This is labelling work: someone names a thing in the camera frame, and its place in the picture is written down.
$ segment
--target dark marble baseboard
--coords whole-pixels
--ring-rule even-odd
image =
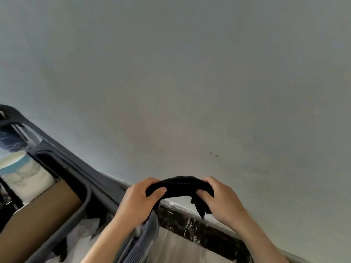
[[[161,227],[236,263],[253,263],[241,240],[162,205],[156,214]]]

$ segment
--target brown cardboard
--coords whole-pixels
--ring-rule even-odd
[[[1,263],[23,263],[81,206],[61,180],[16,212],[0,233]]]

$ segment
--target black fabric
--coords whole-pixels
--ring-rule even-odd
[[[151,195],[156,189],[161,187],[167,188],[167,192],[155,204],[153,209],[158,208],[162,199],[179,196],[191,196],[191,203],[195,204],[196,210],[202,219],[204,219],[205,213],[211,214],[207,204],[196,194],[196,190],[201,189],[207,191],[214,197],[213,188],[208,182],[202,181],[193,176],[177,176],[152,184],[147,188],[146,196]]]

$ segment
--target forearm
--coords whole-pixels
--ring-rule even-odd
[[[132,230],[116,220],[116,217],[102,231],[81,263],[112,263],[122,242]]]
[[[231,227],[245,243],[255,263],[288,263],[257,223],[245,214],[240,223]]]

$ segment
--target person's left hand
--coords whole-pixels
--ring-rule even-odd
[[[146,189],[159,181],[159,179],[149,177],[129,187],[119,205],[113,221],[121,223],[128,231],[132,231],[142,224],[150,215],[155,203],[167,191],[165,187],[162,187],[155,190],[150,196],[146,196]]]

